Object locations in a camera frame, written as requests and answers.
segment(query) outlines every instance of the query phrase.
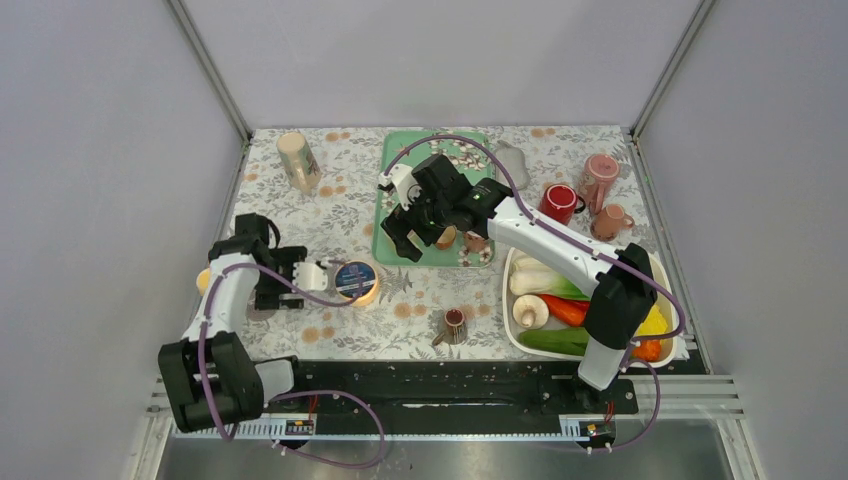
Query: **beige mug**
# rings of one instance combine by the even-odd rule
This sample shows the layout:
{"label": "beige mug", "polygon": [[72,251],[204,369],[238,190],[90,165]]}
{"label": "beige mug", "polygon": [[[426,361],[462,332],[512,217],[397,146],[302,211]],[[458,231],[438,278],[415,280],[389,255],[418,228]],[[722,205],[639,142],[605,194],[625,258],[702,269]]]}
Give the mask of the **beige mug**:
{"label": "beige mug", "polygon": [[633,228],[634,223],[633,217],[624,213],[624,207],[612,203],[598,213],[589,231],[597,240],[609,242],[618,236],[622,228]]}

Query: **gray wall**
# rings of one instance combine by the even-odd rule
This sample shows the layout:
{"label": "gray wall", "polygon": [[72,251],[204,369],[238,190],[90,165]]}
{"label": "gray wall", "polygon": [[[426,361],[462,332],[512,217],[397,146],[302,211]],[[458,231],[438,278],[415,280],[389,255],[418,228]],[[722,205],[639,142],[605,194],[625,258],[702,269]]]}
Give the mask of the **gray wall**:
{"label": "gray wall", "polygon": [[115,479],[239,141],[160,1],[0,7],[0,478]]}
{"label": "gray wall", "polygon": [[630,125],[697,0],[187,0],[253,127]]}
{"label": "gray wall", "polygon": [[721,2],[644,136],[771,479],[844,478],[848,3]]}

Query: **mushroom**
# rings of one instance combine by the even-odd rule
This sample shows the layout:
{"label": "mushroom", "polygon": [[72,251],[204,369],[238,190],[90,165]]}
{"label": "mushroom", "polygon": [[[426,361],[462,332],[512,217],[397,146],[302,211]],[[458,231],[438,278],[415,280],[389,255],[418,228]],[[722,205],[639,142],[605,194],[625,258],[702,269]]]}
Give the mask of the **mushroom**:
{"label": "mushroom", "polygon": [[524,328],[542,328],[548,323],[548,306],[536,295],[522,295],[512,305],[512,318]]}

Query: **metal floor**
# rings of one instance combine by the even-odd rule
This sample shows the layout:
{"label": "metal floor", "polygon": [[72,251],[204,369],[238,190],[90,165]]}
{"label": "metal floor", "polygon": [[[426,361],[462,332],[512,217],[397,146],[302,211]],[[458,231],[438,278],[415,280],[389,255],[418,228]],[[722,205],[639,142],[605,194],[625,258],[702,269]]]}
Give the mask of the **metal floor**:
{"label": "metal floor", "polygon": [[[620,421],[628,438],[642,428],[638,421]],[[554,449],[573,444],[531,442],[392,442],[385,461],[369,470],[344,470],[292,455],[281,457],[270,442],[169,440],[159,479],[692,479],[733,478],[714,424],[700,421],[660,421],[643,442],[588,458],[583,453]],[[376,443],[323,442],[304,447],[334,460],[362,462]]]}

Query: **white basket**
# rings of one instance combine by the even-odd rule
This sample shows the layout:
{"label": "white basket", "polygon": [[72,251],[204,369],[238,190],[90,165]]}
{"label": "white basket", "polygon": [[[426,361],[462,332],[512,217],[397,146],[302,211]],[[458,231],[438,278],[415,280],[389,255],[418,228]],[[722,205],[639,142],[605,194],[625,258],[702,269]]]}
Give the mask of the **white basket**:
{"label": "white basket", "polygon": [[[518,325],[512,318],[512,305],[515,303],[515,295],[509,290],[509,276],[512,275],[513,267],[512,267],[512,258],[515,255],[517,250],[511,248],[509,250],[509,254],[506,257],[506,269],[504,270],[504,279],[503,279],[503,319],[504,319],[504,329],[506,329],[506,335],[509,337],[509,341],[513,343],[519,349],[532,353],[533,355],[540,355],[543,357],[551,357],[559,360],[570,360],[573,362],[579,362],[583,359],[583,357],[577,355],[565,355],[562,353],[552,353],[546,352],[544,350],[536,350],[535,348],[529,348],[522,345],[518,341],[518,335],[521,332],[526,331],[527,329]],[[653,255],[648,254],[651,259],[651,270],[654,275],[654,280],[657,281],[660,285],[665,287],[669,292],[671,292],[671,286],[668,284],[668,275],[665,273],[665,268],[663,268],[662,264],[657,260]],[[660,308],[660,312],[662,312],[663,316],[668,319],[670,326],[668,331],[672,331],[677,328],[677,325],[680,323],[680,319],[677,317],[677,311],[674,309],[674,306],[671,302],[668,301],[663,295],[658,294],[657,305]],[[548,318],[548,323],[542,327],[542,330],[560,330],[563,328],[568,328],[562,324],[559,320],[550,317]],[[684,344],[680,336],[676,336],[671,339],[671,341],[663,342],[662,351],[660,352],[660,359],[656,362],[651,362],[651,366],[654,368],[664,367],[668,365],[670,361],[674,358],[687,358],[687,352],[685,349],[681,349],[681,346]],[[644,368],[644,365],[634,364],[634,367]]]}

